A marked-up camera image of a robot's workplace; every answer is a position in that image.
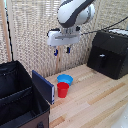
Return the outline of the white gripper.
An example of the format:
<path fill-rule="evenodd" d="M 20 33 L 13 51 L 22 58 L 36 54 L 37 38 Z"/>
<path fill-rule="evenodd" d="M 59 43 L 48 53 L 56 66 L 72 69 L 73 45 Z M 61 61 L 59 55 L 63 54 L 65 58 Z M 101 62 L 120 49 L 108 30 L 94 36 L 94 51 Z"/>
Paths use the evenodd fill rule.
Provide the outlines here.
<path fill-rule="evenodd" d="M 49 46 L 55 47 L 60 45 L 74 44 L 78 43 L 80 40 L 80 33 L 75 32 L 72 34 L 62 34 L 60 31 L 50 30 L 48 32 L 47 44 Z M 67 47 L 67 54 L 70 54 L 71 47 Z M 54 56 L 58 55 L 58 49 L 54 50 Z"/>

